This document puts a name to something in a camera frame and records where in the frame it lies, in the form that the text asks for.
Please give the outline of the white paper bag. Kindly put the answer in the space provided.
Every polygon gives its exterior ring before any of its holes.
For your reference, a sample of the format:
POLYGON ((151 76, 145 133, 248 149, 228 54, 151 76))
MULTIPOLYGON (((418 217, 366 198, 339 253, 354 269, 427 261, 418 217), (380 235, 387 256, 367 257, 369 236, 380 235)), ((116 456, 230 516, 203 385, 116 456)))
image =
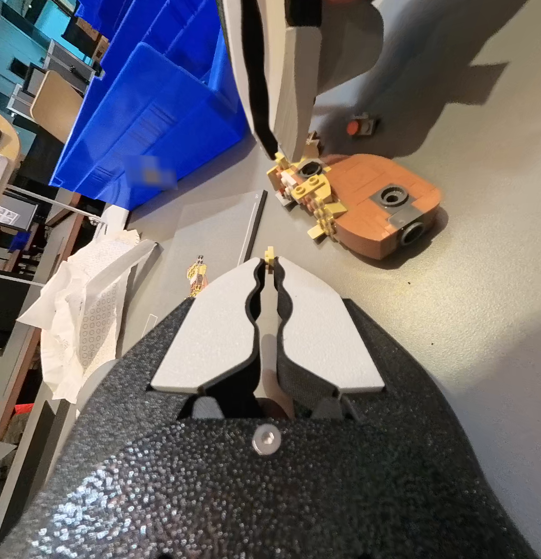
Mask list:
POLYGON ((69 262, 59 265, 42 287, 38 299, 18 322, 40 330, 40 359, 43 381, 54 400, 77 403, 83 384, 83 366, 78 357, 85 285, 88 276, 69 262))
POLYGON ((55 299, 51 326, 64 372, 86 379, 114 358, 130 272, 156 246, 155 241, 141 240, 136 230, 123 230, 69 258, 69 283, 55 299))

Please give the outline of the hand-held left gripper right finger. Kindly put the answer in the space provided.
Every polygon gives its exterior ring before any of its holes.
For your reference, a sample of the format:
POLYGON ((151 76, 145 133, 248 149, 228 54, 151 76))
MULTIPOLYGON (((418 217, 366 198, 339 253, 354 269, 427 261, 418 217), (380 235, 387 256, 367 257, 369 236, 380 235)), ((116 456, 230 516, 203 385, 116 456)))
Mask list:
POLYGON ((274 260, 281 319, 277 375, 290 395, 344 395, 385 388, 343 299, 287 258, 274 260))

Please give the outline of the small grey orange brick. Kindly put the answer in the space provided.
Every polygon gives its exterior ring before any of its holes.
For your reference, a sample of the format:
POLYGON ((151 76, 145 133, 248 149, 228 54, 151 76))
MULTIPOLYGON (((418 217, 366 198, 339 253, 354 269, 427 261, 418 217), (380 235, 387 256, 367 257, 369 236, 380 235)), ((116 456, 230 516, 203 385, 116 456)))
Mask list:
POLYGON ((364 112, 352 116, 347 122, 345 130, 348 136, 352 138, 372 136, 378 122, 379 119, 377 117, 364 112))

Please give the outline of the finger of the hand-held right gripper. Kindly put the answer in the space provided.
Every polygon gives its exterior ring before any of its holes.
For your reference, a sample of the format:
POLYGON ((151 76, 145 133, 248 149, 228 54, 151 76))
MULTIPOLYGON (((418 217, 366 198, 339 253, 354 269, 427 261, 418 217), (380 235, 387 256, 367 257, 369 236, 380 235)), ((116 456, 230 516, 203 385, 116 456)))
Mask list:
POLYGON ((275 138, 291 162, 299 161, 305 150, 317 95, 321 39, 319 27, 286 28, 275 138))
POLYGON ((269 124, 265 42, 258 1, 220 1, 220 22, 249 129, 269 159, 278 142, 269 124))

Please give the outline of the stack of blue bins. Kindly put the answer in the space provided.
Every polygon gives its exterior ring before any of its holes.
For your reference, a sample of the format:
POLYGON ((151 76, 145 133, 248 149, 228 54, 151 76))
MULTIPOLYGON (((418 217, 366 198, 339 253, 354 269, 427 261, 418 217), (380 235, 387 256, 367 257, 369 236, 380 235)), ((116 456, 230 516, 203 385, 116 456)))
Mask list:
POLYGON ((108 40, 112 40, 119 26, 121 10, 126 1, 78 1, 75 16, 85 20, 108 40))

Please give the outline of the grey instruction booklet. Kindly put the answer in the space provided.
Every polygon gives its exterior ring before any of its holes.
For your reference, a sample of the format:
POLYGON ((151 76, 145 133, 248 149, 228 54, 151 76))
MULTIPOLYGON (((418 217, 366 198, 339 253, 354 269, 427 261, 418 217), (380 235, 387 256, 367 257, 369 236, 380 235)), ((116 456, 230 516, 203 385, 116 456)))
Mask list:
POLYGON ((252 257, 266 190, 187 204, 162 252, 146 335, 195 288, 206 287, 252 257))

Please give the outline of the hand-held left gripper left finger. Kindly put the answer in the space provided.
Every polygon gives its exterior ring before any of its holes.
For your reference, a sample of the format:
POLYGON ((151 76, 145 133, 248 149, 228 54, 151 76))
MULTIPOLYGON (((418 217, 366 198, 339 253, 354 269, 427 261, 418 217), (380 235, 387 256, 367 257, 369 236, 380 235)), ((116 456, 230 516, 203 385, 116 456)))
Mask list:
POLYGON ((192 301, 150 385, 194 394, 259 358, 260 290, 265 262, 252 258, 212 281, 192 301))

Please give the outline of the blue plastic bin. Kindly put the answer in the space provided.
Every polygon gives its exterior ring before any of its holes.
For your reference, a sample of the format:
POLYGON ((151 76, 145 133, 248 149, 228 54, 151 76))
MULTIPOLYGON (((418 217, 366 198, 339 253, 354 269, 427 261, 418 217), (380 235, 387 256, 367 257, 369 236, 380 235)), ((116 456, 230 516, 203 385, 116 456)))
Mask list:
POLYGON ((139 43, 87 122, 84 109, 50 185, 127 210, 175 187, 247 129, 222 32, 202 78, 139 43))
POLYGON ((139 43, 206 80, 220 29, 216 1, 132 1, 109 41, 98 84, 106 92, 139 43))

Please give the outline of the brown tan brick model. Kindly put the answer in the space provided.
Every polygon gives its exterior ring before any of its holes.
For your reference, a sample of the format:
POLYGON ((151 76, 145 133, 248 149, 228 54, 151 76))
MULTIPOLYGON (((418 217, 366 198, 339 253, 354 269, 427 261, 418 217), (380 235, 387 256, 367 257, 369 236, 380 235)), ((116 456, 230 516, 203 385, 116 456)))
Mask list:
POLYGON ((382 261, 414 244, 434 225, 442 192, 391 159, 275 155, 267 171, 276 198, 315 220, 313 241, 328 237, 357 255, 382 261))

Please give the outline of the tan wooden chair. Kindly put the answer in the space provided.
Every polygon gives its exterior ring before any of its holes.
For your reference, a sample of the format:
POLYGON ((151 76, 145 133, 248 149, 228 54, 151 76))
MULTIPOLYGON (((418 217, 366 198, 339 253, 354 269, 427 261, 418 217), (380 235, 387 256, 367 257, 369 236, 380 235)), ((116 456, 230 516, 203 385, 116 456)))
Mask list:
POLYGON ((38 126, 66 144, 84 98, 60 74, 48 70, 29 108, 38 126))

